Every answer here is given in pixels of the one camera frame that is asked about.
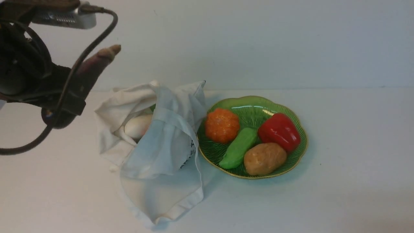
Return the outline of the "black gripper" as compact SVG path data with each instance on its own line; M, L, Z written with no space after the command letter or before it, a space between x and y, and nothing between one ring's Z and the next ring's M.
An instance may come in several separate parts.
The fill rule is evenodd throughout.
M92 89L87 72L90 62L91 58L83 60L71 78L55 129L69 126L83 113ZM35 31L19 22L1 20L1 99L40 107L42 120L49 125L70 72L71 68L52 62Z

